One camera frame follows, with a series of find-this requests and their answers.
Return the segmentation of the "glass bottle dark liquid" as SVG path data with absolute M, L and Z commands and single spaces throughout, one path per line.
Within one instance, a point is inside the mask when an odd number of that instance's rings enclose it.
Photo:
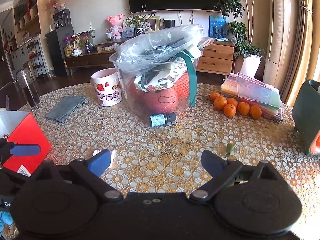
M 17 73 L 17 80 L 30 109 L 32 111 L 38 109 L 40 107 L 40 98 L 30 70 L 28 68 L 20 70 Z

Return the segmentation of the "wooden tv cabinet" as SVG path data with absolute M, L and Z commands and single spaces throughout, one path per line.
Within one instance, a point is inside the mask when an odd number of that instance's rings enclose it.
M 231 41 L 220 42 L 215 40 L 212 44 L 204 47 L 203 54 L 199 58 L 196 70 L 198 72 L 212 73 L 219 75 L 229 75 L 234 70 L 236 47 Z M 142 64 L 153 64 L 167 62 L 172 59 L 178 50 L 169 53 L 161 53 L 159 50 L 153 53 L 153 50 L 147 50 L 138 55 L 136 62 Z M 66 68 L 77 67 L 110 67 L 113 63 L 109 60 L 112 53 L 90 53 L 77 57 L 68 57 L 65 59 Z

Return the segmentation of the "grey folded cloth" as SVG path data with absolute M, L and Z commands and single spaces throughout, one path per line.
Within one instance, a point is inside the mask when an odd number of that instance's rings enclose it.
M 65 96 L 52 110 L 45 115 L 45 118 L 58 123 L 64 123 L 76 109 L 86 102 L 87 98 L 84 96 Z

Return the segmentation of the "pink pig plush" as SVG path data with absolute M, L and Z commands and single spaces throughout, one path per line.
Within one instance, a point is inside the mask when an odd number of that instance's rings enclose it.
M 112 34 L 113 40 L 121 39 L 121 33 L 123 31 L 121 23 L 122 23 L 122 15 L 117 14 L 114 16 L 108 16 L 107 21 L 110 23 L 110 33 Z

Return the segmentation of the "blueberry bread packet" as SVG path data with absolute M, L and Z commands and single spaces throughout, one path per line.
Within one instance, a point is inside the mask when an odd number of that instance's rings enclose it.
M 116 150 L 95 150 L 92 156 L 93 162 L 91 163 L 91 166 L 96 170 L 106 170 L 112 166 L 115 156 Z

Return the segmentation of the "black speaker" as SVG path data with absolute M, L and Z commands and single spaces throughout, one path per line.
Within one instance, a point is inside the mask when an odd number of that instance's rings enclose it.
M 175 20 L 164 20 L 164 29 L 175 27 Z

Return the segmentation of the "pink strawberry mug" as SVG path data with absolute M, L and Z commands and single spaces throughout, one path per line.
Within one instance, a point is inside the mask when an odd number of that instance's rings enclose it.
M 102 69 L 93 73 L 91 84 L 99 105 L 110 107 L 121 102 L 120 81 L 115 68 Z

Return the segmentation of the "orange mandarin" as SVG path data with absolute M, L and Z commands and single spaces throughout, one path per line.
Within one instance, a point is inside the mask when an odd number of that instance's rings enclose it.
M 227 99 L 224 96 L 218 96 L 214 100 L 214 108 L 217 110 L 223 110 L 225 105 L 227 105 Z
M 211 92 L 210 95 L 209 95 L 209 98 L 210 98 L 210 100 L 211 100 L 212 102 L 214 102 L 215 99 L 216 99 L 217 97 L 219 97 L 219 96 L 221 96 L 220 93 L 218 93 L 218 92 Z
M 227 103 L 223 108 L 223 113 L 226 117 L 232 118 L 236 115 L 236 107 L 232 103 Z
M 237 111 L 241 115 L 248 115 L 250 111 L 250 105 L 245 102 L 241 102 L 237 106 Z
M 250 107 L 249 114 L 253 119 L 259 119 L 262 116 L 262 110 L 259 106 L 253 105 Z

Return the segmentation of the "framed photo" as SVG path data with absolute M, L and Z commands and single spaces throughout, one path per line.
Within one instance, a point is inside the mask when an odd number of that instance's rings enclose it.
M 142 20 L 140 23 L 140 27 L 143 30 L 143 33 L 152 33 L 155 31 L 159 31 L 160 29 L 160 17 L 152 16 Z

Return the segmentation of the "clear plastic bag bin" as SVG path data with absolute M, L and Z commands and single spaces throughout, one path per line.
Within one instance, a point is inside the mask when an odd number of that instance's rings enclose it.
M 140 118 L 162 113 L 180 114 L 194 106 L 196 68 L 204 47 L 214 39 L 203 36 L 199 24 L 163 29 L 131 38 L 117 46 L 109 60 L 114 64 L 129 109 Z M 138 55 L 147 50 L 169 53 L 167 62 L 142 64 Z

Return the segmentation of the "black cabinet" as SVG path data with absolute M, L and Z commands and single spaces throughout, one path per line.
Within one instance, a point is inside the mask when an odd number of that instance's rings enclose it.
M 65 47 L 74 35 L 69 9 L 63 9 L 53 15 L 55 29 L 46 34 L 49 54 L 56 76 L 69 76 L 65 67 Z

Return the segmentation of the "red cardboard box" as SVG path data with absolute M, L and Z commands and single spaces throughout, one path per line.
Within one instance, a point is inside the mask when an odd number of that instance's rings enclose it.
M 52 148 L 34 116 L 25 111 L 1 110 L 1 138 L 6 138 L 8 142 L 40 146 L 39 155 L 11 157 L 4 163 L 5 168 L 28 177 L 44 161 Z

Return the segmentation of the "potted grass plant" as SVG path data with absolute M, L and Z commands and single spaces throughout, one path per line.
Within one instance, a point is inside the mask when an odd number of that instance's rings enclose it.
M 147 25 L 149 20 L 155 15 L 154 12 L 152 13 L 145 13 L 146 5 L 143 4 L 139 13 L 133 13 L 130 9 L 123 7 L 126 12 L 126 15 L 123 15 L 126 18 L 125 27 L 134 26 L 135 32 L 134 36 L 142 35 L 151 31 L 151 27 Z

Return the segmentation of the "small green leaf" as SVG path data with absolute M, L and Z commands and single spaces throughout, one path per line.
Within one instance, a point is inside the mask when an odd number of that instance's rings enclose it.
M 231 143 L 228 143 L 226 146 L 226 154 L 225 154 L 225 158 L 229 157 L 231 155 L 231 153 L 234 150 L 234 145 Z

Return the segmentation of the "tall green potted plant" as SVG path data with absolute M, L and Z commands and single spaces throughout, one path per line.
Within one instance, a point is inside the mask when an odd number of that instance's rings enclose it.
M 234 56 L 243 59 L 240 73 L 254 77 L 261 64 L 263 55 L 259 46 L 253 41 L 254 2 L 256 0 L 218 0 L 215 8 L 223 17 L 233 17 L 227 25 L 227 35 L 235 44 Z

